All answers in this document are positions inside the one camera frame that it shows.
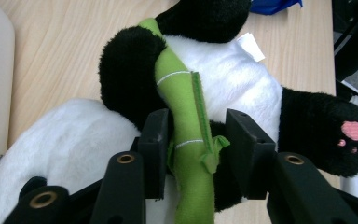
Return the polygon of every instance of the panda plush toy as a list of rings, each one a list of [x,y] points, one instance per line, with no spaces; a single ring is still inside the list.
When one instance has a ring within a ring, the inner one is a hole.
[[[169,106],[154,74],[160,53],[171,48],[189,71],[200,74],[212,129],[225,121],[227,108],[236,109],[250,115],[279,152],[304,155],[332,175],[356,175],[358,106],[285,88],[256,63],[234,39],[250,5],[181,0],[156,17],[163,37],[141,26],[120,31],[101,58],[103,103],[142,128],[150,112]]]
[[[148,114],[171,108],[155,81],[156,61],[167,48],[200,74],[212,133],[221,134],[227,108],[240,110],[278,143],[278,152],[304,155],[332,175],[356,175],[358,107],[323,93],[289,90],[256,63],[234,40],[250,5],[181,0],[156,17],[162,36],[142,25],[117,33],[100,63],[103,104],[77,99],[53,109],[0,158],[0,223],[29,190],[59,185],[74,193],[102,178],[108,159],[130,148]],[[241,201],[224,154],[223,148],[213,174],[216,211]],[[173,223],[178,202],[168,175],[164,200],[146,202],[147,223]]]

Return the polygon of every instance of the black plastic mount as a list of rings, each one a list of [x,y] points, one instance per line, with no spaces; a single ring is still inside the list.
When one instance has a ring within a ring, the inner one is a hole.
[[[266,199],[275,159],[275,143],[245,113],[228,109],[226,135],[230,141],[228,160],[242,192],[248,199]]]

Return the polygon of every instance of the white tag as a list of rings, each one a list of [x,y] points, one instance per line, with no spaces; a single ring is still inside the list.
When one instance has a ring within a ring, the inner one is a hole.
[[[246,33],[240,36],[237,41],[240,43],[241,47],[252,55],[256,62],[260,62],[261,60],[265,59],[263,52],[258,47],[257,43],[255,42],[255,38],[252,34]]]

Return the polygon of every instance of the stuffed panda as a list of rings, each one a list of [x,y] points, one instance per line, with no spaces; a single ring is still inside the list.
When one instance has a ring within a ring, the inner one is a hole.
[[[142,127],[151,111],[169,107],[161,97],[155,62],[166,48],[200,74],[212,129],[227,108],[250,115],[278,145],[341,176],[358,174],[358,106],[337,97],[290,90],[234,39],[249,13],[249,0],[181,0],[159,14],[163,37],[136,26],[116,34],[100,63],[103,103]]]

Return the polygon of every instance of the metal screw hole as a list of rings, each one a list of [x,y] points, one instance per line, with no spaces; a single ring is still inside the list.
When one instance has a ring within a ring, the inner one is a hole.
[[[30,201],[30,206],[32,208],[43,208],[51,205],[57,199],[57,193],[54,191],[47,191],[40,193],[33,197]]]
[[[288,155],[285,157],[286,160],[294,165],[302,165],[304,164],[304,161],[301,160],[299,157],[297,156],[293,156],[293,155]]]
[[[125,164],[125,163],[130,163],[133,162],[135,160],[135,157],[133,157],[132,155],[122,155],[119,158],[117,158],[117,161],[119,163]]]

